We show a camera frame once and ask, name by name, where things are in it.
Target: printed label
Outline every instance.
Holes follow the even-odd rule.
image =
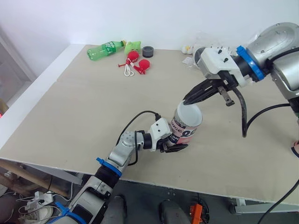
[[[187,144],[191,141],[197,127],[186,127],[176,121],[175,118],[171,121],[172,134],[168,137],[173,144]]]
[[[116,52],[115,44],[114,44],[112,41],[111,41],[111,42],[108,42],[108,43],[105,43],[105,46],[106,46],[108,55],[110,55],[110,54]]]

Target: black cable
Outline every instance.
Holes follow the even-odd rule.
[[[143,113],[152,113],[155,115],[155,120],[159,120],[161,118],[160,114],[158,114],[157,112],[154,111],[142,111],[139,114],[137,114],[135,117],[133,117],[133,119],[130,120],[130,122],[125,126],[125,128],[122,130],[120,136],[118,137],[118,140],[116,142],[116,145],[120,142],[121,139],[121,135],[126,131],[126,129],[130,126],[130,124],[137,118],[139,117],[141,114]],[[132,163],[129,163],[128,166],[132,166],[135,165],[138,162],[138,150],[139,150],[139,146],[137,145],[137,131],[134,132],[134,138],[135,138],[135,161]]]
[[[129,163],[128,166],[135,165],[138,162],[138,149],[139,147],[137,146],[137,131],[134,131],[134,138],[135,138],[135,161],[132,163]]]
[[[265,113],[266,111],[269,111],[269,110],[272,110],[272,109],[275,109],[275,108],[279,108],[279,107],[284,107],[284,106],[291,106],[290,104],[277,104],[277,105],[274,105],[274,106],[269,106],[259,112],[257,112],[255,115],[253,115],[252,118],[250,118],[250,120],[247,122],[247,130],[250,126],[250,124],[254,121],[255,118],[257,118],[259,115],[261,115],[262,113]]]
[[[53,175],[51,175],[50,184],[48,186],[48,189],[47,189],[46,193],[50,190],[50,187],[52,185],[52,180],[53,180]]]
[[[265,218],[265,216],[270,213],[277,205],[279,205],[283,200],[285,200],[299,185],[299,179],[295,183],[295,185],[279,200],[277,201],[274,205],[272,205],[260,218],[257,224],[260,224],[262,220]]]
[[[242,136],[246,137],[246,135],[247,135],[247,108],[246,108],[245,99],[236,87],[232,87],[232,91],[234,91],[235,95],[238,97],[238,99],[240,101],[240,104],[241,104],[241,109],[242,109]]]
[[[159,118],[159,116],[160,116],[158,113],[156,113],[156,112],[154,112],[154,111],[142,111],[142,112],[140,112],[140,113],[137,114],[135,117],[133,117],[132,120],[130,120],[130,122],[127,124],[127,126],[125,126],[125,128],[122,130],[120,136],[118,137],[118,140],[117,140],[116,144],[119,143],[119,141],[120,141],[120,139],[121,139],[121,135],[126,131],[126,129],[129,127],[129,125],[130,125],[130,124],[131,124],[137,117],[139,117],[139,116],[140,116],[141,114],[143,114],[143,113],[152,113],[152,114],[154,114],[155,117],[156,117],[156,121],[157,121],[157,118]]]
[[[268,68],[272,66],[272,64],[273,64],[273,62],[274,62],[275,60],[277,60],[277,59],[279,59],[279,58],[281,58],[281,57],[283,57],[283,56],[285,56],[285,55],[294,53],[294,52],[296,52],[296,51],[299,51],[299,48],[293,48],[293,49],[287,50],[287,51],[285,51],[285,52],[282,52],[282,53],[280,53],[280,54],[274,56],[273,58],[271,58],[270,60],[268,60],[268,61],[266,62]]]
[[[197,202],[202,206],[202,209],[204,210],[204,214],[202,214],[201,219],[204,222],[204,224],[208,224],[210,222],[210,212],[209,207],[205,200],[202,198],[199,198],[199,193],[197,193]]]

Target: beige tabletop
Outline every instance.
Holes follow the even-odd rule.
[[[139,112],[154,110],[171,120],[184,95],[204,78],[197,68],[181,63],[179,51],[155,50],[146,75],[123,75],[122,52],[90,61],[85,48],[45,93],[4,147],[0,157],[93,174],[124,128]],[[248,118],[270,105],[285,103],[266,80],[241,89]],[[241,134],[241,108],[226,107],[219,94],[198,103],[203,123],[188,148],[177,153],[141,151],[125,180],[213,195],[276,201],[299,178],[299,160],[290,145],[299,137],[290,108],[258,117],[247,138]],[[148,130],[153,115],[142,115],[129,130]],[[296,190],[285,200],[299,204]]]

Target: green plastic bottle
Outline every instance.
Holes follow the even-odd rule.
[[[87,50],[87,55],[90,60],[96,61],[100,58],[106,57],[119,49],[123,48],[126,45],[125,41],[110,41],[108,43],[104,43],[96,48],[91,48]]]

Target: white wall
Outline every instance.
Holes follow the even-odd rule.
[[[0,0],[0,35],[37,75],[70,42],[179,49],[203,31],[237,45],[282,21],[299,24],[298,0]]]

